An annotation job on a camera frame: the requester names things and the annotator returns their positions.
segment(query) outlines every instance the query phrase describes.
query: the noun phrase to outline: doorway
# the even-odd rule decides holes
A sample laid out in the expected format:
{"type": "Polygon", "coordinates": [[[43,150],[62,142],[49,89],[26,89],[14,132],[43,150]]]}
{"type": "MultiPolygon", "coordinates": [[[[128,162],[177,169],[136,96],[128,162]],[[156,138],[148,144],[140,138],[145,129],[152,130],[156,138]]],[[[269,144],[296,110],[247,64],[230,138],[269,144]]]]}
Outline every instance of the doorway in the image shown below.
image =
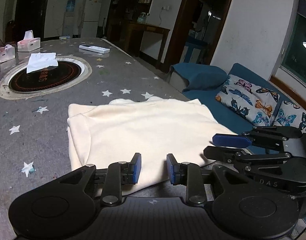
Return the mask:
{"type": "Polygon", "coordinates": [[[15,41],[22,40],[29,30],[33,30],[34,37],[43,40],[47,1],[17,0],[13,36],[15,41]]]}
{"type": "Polygon", "coordinates": [[[164,63],[160,70],[183,59],[209,65],[220,39],[231,0],[182,0],[164,63]]]}

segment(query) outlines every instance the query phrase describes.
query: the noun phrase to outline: remote control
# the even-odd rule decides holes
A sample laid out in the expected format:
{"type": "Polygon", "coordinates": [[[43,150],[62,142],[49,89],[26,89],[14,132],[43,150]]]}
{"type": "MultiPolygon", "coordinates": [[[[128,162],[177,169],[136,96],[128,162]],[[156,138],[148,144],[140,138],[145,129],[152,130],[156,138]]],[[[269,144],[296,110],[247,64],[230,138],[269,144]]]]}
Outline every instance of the remote control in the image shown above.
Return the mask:
{"type": "Polygon", "coordinates": [[[89,50],[89,51],[93,51],[93,52],[97,52],[97,53],[102,53],[102,54],[106,54],[106,53],[110,52],[110,49],[97,47],[97,46],[92,46],[92,45],[86,45],[86,44],[80,45],[79,48],[89,50]]]}

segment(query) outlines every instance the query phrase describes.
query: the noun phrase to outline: wooden desk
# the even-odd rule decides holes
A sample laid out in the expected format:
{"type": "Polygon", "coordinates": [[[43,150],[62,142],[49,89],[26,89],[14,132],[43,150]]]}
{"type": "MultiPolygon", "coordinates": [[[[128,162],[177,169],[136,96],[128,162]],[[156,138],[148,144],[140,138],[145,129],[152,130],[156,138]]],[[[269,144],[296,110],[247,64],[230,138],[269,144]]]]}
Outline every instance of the wooden desk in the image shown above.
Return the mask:
{"type": "Polygon", "coordinates": [[[167,36],[168,36],[170,30],[159,27],[159,26],[155,26],[155,25],[143,24],[143,23],[138,23],[138,22],[130,22],[130,23],[127,24],[127,30],[126,30],[126,37],[125,37],[125,43],[124,43],[124,51],[125,52],[127,52],[128,49],[129,49],[129,45],[130,45],[131,36],[132,36],[133,31],[139,31],[140,32],[140,35],[138,35],[138,37],[140,37],[139,38],[140,42],[137,46],[138,53],[140,53],[141,41],[142,41],[144,32],[159,33],[159,34],[163,35],[160,51],[158,53],[157,62],[156,62],[156,65],[155,65],[155,68],[159,69],[160,64],[161,64],[163,51],[164,51],[164,48],[165,48],[166,39],[167,39],[167,36]]]}

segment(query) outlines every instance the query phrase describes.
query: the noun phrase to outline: door frame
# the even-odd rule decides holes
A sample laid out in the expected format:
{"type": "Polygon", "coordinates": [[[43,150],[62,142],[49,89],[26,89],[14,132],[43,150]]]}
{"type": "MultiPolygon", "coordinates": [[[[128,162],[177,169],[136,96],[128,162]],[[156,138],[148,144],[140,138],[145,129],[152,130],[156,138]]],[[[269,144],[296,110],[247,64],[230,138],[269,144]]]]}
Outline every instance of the door frame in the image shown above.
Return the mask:
{"type": "MultiPolygon", "coordinates": [[[[48,0],[46,0],[46,3],[43,6],[43,13],[42,13],[42,34],[43,37],[39,37],[41,41],[44,41],[44,33],[45,33],[45,18],[46,18],[46,9],[47,9],[48,0]]],[[[16,7],[15,7],[15,14],[14,14],[14,20],[16,19],[16,11],[18,9],[18,0],[16,0],[16,7]]]]}
{"type": "MultiPolygon", "coordinates": [[[[218,29],[215,33],[213,43],[210,48],[209,56],[206,59],[206,64],[210,64],[213,58],[215,49],[219,42],[226,17],[231,5],[232,0],[226,0],[224,6],[224,14],[219,23],[218,29]]],[[[160,70],[164,73],[168,73],[170,66],[179,63],[184,49],[186,39],[191,26],[191,19],[194,13],[194,9],[198,3],[198,0],[182,0],[180,9],[174,24],[173,32],[171,35],[170,43],[167,48],[164,63],[160,66],[160,70]]]]}

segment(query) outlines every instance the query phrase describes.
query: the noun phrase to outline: white refrigerator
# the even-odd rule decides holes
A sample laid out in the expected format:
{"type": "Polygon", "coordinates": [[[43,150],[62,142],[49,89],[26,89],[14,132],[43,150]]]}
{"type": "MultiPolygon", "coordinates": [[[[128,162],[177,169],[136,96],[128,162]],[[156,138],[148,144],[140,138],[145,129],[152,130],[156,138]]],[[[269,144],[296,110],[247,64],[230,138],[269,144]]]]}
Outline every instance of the white refrigerator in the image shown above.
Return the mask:
{"type": "Polygon", "coordinates": [[[84,0],[82,19],[79,26],[81,38],[96,38],[102,0],[84,0]]]}

